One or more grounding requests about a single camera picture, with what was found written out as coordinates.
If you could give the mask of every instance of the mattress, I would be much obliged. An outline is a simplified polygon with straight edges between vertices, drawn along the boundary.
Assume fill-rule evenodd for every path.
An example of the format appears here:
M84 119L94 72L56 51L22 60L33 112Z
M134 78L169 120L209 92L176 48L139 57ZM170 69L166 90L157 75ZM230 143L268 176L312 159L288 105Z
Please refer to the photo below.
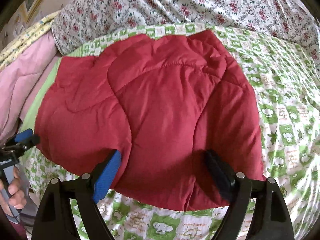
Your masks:
M191 35L212 30L237 60L254 88L260 115L264 175L274 177L284 196L295 239L302 239L319 216L320 80L313 59L296 43L249 30L201 23L135 26L96 38L69 54L99 55L113 42L145 33ZM21 130L34 128L37 110L54 82L60 60L29 109ZM49 181L77 178L33 148L21 159L35 193L41 198ZM245 238L255 200L248 206L238 239ZM81 239L88 239L76 200L71 207ZM110 190L98 203L115 239L211 239L227 207L177 212L140 203Z

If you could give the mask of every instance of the red garment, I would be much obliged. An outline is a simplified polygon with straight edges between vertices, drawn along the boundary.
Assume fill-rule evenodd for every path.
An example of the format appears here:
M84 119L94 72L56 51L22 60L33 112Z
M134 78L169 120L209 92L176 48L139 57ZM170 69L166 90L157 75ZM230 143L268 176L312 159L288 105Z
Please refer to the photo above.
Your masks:
M210 31L137 35L99 57L63 57L35 133L48 159L78 175L118 149L111 187L161 208L228 205L204 165L205 149L262 180L255 94Z

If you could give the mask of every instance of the human hand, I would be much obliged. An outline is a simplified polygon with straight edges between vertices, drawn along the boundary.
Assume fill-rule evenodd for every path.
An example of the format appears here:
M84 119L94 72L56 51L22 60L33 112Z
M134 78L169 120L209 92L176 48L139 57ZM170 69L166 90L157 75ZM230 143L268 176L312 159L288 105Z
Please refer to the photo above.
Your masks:
M8 187L8 191L12 195L12 197L9 199L9 204L11 206L14 206L16 209L23 209L27 203L27 200L24 197L24 192L20 189L21 182L20 182L19 173L20 173L19 169L16 166L14 166L13 176L15 179L11 182L11 184ZM3 189L3 183L0 180L0 190L2 189ZM5 202L1 193L0 193L0 206L2 207L5 213L7 213L9 216L12 216L12 213L9 209L9 205Z

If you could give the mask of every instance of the finger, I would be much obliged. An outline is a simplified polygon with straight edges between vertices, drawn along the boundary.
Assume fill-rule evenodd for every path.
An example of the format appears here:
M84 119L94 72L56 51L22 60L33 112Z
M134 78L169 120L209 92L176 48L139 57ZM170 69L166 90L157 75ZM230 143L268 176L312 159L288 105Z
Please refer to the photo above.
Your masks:
M19 190L16 194L14 194L9 199L9 204L12 206L18 205L22 203L22 200L24 198L24 192L22 190Z
M17 168L17 166L14 166L14 167L13 167L13 176L14 176L16 179L20 179L19 174L20 174L19 169Z
M20 189L20 180L14 179L8 187L8 191L11 195L14 195Z
M14 207L15 207L16 209L23 209L26 204L27 204L27 200L24 198L24 199L22 199L22 201L21 201L20 204L15 205Z

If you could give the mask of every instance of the floral blanket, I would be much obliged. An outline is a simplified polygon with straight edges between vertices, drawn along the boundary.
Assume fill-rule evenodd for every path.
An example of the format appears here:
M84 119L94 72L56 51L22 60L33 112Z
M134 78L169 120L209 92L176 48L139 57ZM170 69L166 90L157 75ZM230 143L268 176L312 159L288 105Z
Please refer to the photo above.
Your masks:
M276 179L284 196L295 239L302 239L320 213L320 80L313 59L300 45L244 29L205 24L135 26L85 43L70 56L99 55L110 44L146 33L191 35L212 30L242 67L256 93L262 139L264 175ZM27 113L21 130L34 128L37 111L53 84L56 63ZM50 179L76 176L47 160L33 148L21 162L35 193L41 197ZM252 220L255 200L248 206L238 239L244 239ZM81 239L88 239L76 200L71 207ZM176 212L157 208L110 190L98 208L116 240L211 239L227 207Z
M52 33L65 55L119 28L191 22L295 42L320 69L319 28L309 12L291 0L73 0L55 18Z

